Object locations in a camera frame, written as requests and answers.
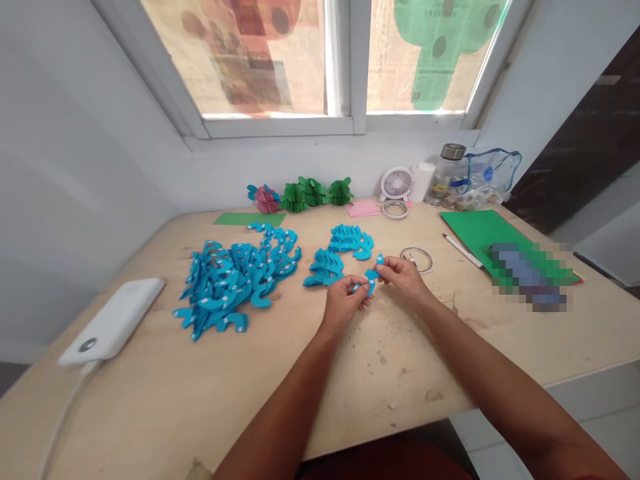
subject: pencil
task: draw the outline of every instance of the pencil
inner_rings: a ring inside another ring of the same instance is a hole
[[[472,254],[470,254],[464,247],[462,247],[462,245],[460,245],[458,242],[456,242],[456,240],[452,239],[450,236],[448,236],[446,233],[443,233],[442,236],[450,243],[454,246],[454,248],[456,250],[458,250],[458,252],[462,253],[466,258],[468,258],[468,260],[474,264],[476,267],[478,268],[482,268],[482,263],[480,263],[480,260],[478,260],[476,257],[474,257]]]

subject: wooden table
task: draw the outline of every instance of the wooden table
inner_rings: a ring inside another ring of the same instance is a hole
[[[528,238],[548,239],[506,209],[496,207]],[[640,358],[640,302],[573,257],[586,279],[573,289],[568,313],[532,313],[493,292],[485,271],[448,244],[438,209],[411,208],[403,220],[384,216],[353,221],[331,205],[287,214],[282,226],[298,233],[303,258],[278,285],[273,306],[250,316],[246,333],[206,332],[197,343],[172,318],[191,263],[207,239],[254,244],[261,234],[212,225],[219,213],[196,213],[166,224],[0,400],[0,477],[35,478],[43,450],[79,367],[57,359],[124,281],[164,277],[167,286],[120,355],[96,372],[62,432],[50,479],[180,479],[194,457],[216,468],[254,414],[284,378],[314,334],[325,292],[302,280],[330,229],[357,223],[375,241],[374,256],[408,246],[428,251],[431,290],[484,338],[542,385],[562,382]],[[362,274],[373,260],[342,254],[346,273]],[[442,419],[472,407],[440,360],[424,328],[378,286],[366,314],[358,313],[340,348],[307,457],[343,449]]]

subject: white power bank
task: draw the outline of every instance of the white power bank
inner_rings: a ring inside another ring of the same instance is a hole
[[[164,286],[165,281],[157,278],[123,283],[58,363],[69,365],[116,356]]]

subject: green paper craft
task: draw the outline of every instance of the green paper craft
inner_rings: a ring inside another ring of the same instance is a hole
[[[494,243],[518,243],[520,251],[531,252],[531,257],[536,257],[538,262],[545,266],[548,278],[566,277],[571,269],[561,268],[558,261],[553,260],[550,254],[539,251],[539,245],[520,233],[512,224],[504,220],[494,210],[480,210],[471,212],[442,212],[440,214],[466,248],[482,262],[494,279],[498,279],[500,285],[509,282],[501,275],[500,269],[493,266],[489,247]],[[580,278],[573,274],[573,282]]]
[[[285,186],[285,193],[282,195],[281,208],[292,213],[300,213],[302,210],[309,210],[305,186],[300,183],[288,183]]]
[[[347,177],[344,180],[336,180],[329,188],[329,201],[338,206],[351,204],[353,194],[349,190],[349,184],[351,178]]]
[[[310,207],[318,207],[329,201],[327,189],[320,185],[316,179],[298,177],[298,182],[305,188],[305,199]]]
[[[252,223],[270,223],[279,227],[285,219],[285,213],[236,213],[226,212],[216,218],[214,225],[250,225]]]

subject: window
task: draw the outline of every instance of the window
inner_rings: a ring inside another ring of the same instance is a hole
[[[93,0],[184,137],[472,129],[530,0]]]

